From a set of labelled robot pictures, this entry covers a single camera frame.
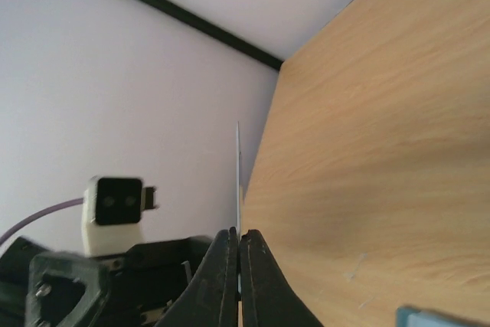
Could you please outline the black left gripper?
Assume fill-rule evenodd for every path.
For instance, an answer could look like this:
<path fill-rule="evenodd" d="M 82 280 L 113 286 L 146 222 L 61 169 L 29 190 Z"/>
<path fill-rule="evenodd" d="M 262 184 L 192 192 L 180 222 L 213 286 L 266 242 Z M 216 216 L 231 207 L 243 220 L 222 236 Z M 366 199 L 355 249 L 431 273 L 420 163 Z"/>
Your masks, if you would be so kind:
<path fill-rule="evenodd" d="M 19 237 L 1 257 L 1 324 L 153 326 L 210 245 L 209 237 L 188 237 L 91 260 Z"/>

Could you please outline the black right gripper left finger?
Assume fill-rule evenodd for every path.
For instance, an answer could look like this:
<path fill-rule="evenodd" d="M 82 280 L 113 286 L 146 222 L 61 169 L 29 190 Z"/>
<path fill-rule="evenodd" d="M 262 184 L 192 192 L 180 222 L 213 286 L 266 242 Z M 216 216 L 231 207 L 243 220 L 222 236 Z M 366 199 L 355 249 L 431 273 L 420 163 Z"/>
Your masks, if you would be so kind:
<path fill-rule="evenodd" d="M 219 231 L 186 290 L 156 325 L 237 326 L 237 253 L 236 229 Z"/>

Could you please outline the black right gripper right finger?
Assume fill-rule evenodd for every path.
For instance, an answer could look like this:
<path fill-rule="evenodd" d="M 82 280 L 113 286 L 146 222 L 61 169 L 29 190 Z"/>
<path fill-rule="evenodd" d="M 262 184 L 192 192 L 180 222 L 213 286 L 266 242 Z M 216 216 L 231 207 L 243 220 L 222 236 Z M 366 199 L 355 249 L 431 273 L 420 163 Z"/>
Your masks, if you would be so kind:
<path fill-rule="evenodd" d="M 258 230 L 241 238 L 240 284 L 244 326 L 322 324 L 295 294 Z"/>

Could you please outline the blue patterned card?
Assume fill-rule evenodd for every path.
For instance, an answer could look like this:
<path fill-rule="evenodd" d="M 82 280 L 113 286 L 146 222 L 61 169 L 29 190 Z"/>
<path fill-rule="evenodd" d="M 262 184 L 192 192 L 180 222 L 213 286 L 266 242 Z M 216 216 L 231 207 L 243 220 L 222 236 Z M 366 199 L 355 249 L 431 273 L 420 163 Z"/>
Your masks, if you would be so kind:
<path fill-rule="evenodd" d="M 240 123 L 237 122 L 236 125 L 236 201 L 237 201 L 237 239 L 238 242 L 241 240 L 241 211 L 243 207 L 243 180 L 242 180 L 242 154 L 240 145 Z"/>

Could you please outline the teal leather card holder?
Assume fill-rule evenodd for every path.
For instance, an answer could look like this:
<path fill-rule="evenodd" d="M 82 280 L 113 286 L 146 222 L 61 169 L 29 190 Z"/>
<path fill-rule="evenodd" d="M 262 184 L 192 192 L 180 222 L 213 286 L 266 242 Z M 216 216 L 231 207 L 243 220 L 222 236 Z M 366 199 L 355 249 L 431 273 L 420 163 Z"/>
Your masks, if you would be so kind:
<path fill-rule="evenodd" d="M 488 323 L 477 322 L 463 317 L 418 309 L 412 306 L 401 306 L 395 315 L 396 327 L 477 327 L 489 326 Z"/>

